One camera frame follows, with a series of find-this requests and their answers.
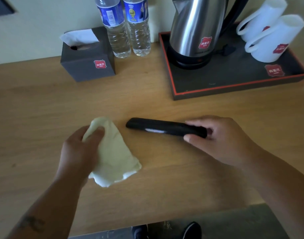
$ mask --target barcode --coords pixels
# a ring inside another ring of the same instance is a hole
[[[113,15],[113,11],[107,11],[107,16],[109,19],[109,23],[111,26],[115,25],[115,19],[114,19],[114,15]]]

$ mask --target wooden table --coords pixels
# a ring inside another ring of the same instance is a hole
[[[117,74],[75,83],[60,57],[0,65],[0,238],[50,185],[62,142],[109,116],[142,170],[108,189],[89,180],[71,235],[260,203],[242,174],[169,135],[125,128],[131,117],[233,117],[304,173],[304,82],[173,101],[159,44],[116,60]]]

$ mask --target hand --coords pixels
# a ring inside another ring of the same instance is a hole
[[[89,174],[98,163],[98,145],[104,136],[104,128],[98,127],[82,142],[88,128],[89,126],[84,126],[78,129],[63,143],[55,180],[73,180],[82,186],[87,182]]]
[[[222,163],[241,168],[263,149],[231,118],[204,116],[186,124],[207,128],[207,138],[188,134],[184,140]]]

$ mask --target black remote control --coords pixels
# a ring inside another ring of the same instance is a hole
[[[147,132],[170,134],[174,136],[184,136],[195,134],[202,138],[207,137],[207,130],[204,127],[190,126],[185,123],[168,122],[144,118],[131,118],[126,123],[127,128],[138,129]]]

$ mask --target red logo on mug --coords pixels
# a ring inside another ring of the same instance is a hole
[[[213,38],[212,37],[204,37],[202,38],[202,41],[200,43],[200,45],[198,46],[199,49],[207,49],[210,46],[210,42]]]
[[[268,75],[271,77],[285,75],[285,72],[283,72],[280,65],[266,65],[265,68],[268,72]]]
[[[105,69],[107,67],[104,60],[95,60],[94,64],[97,69]]]
[[[279,44],[273,53],[282,53],[288,47],[289,44]]]
[[[270,26],[266,26],[262,31],[267,30],[268,28],[270,28]]]

